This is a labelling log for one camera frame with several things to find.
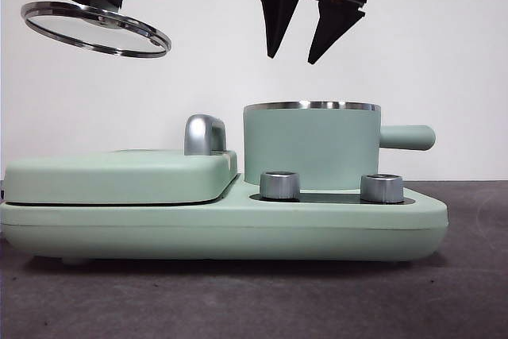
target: mint green appliance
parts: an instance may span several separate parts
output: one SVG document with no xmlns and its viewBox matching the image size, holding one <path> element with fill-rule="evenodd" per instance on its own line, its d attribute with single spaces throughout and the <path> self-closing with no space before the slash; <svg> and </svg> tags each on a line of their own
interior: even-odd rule
<svg viewBox="0 0 508 339">
<path fill-rule="evenodd" d="M 378 115 L 373 119 L 377 126 Z M 248 128 L 255 124 L 245 122 L 252 142 Z M 395 132 L 389 141 L 407 146 L 407 139 Z M 236 153 L 226 149 L 224 124 L 206 115 L 189 119 L 184 146 L 13 162 L 0 207 L 2 231 L 14 247 L 68 264 L 98 258 L 406 261 L 435 252 L 446 233 L 446 205 L 402 189 L 397 177 L 364 182 L 367 174 L 360 174 L 351 189 L 316 189 L 306 187 L 313 182 L 309 172 L 263 168 L 253 175 L 246 163 L 246 179 L 237 174 Z M 309 147 L 310 155 L 326 149 Z"/>
</svg>

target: pot lid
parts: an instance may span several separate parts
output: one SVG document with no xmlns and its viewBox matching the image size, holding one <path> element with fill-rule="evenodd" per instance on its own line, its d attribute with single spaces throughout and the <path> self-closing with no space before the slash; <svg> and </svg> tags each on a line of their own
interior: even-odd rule
<svg viewBox="0 0 508 339">
<path fill-rule="evenodd" d="M 75 47 L 115 56 L 156 58 L 171 50 L 158 29 L 119 13 L 66 2 L 25 4 L 21 15 L 34 31 Z"/>
</svg>

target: metal handle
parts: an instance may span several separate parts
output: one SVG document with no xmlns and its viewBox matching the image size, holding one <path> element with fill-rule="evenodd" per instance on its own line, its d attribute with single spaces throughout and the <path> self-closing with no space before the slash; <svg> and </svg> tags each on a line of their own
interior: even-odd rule
<svg viewBox="0 0 508 339">
<path fill-rule="evenodd" d="M 428 126 L 382 126 L 381 148 L 399 148 L 402 150 L 431 149 L 436 143 L 436 134 Z"/>
<path fill-rule="evenodd" d="M 185 126 L 184 154 L 212 155 L 213 151 L 226 151 L 224 122 L 211 115 L 193 115 Z"/>
</svg>

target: gray carpet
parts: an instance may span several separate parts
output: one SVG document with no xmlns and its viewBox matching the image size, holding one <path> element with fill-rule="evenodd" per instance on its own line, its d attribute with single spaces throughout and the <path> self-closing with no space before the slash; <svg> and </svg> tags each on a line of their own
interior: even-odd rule
<svg viewBox="0 0 508 339">
<path fill-rule="evenodd" d="M 100 260 L 2 240 L 2 338 L 508 337 L 508 182 L 421 182 L 441 249 L 404 264 Z"/>
</svg>

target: saucepan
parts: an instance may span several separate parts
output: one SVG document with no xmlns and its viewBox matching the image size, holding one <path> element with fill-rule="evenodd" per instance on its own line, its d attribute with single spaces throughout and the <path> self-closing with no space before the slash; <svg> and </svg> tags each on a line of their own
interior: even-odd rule
<svg viewBox="0 0 508 339">
<path fill-rule="evenodd" d="M 381 126 L 381 108 L 337 101 L 272 102 L 244 109 L 245 181 L 292 171 L 305 190 L 352 190 L 378 173 L 379 148 L 429 150 L 425 125 Z"/>
</svg>

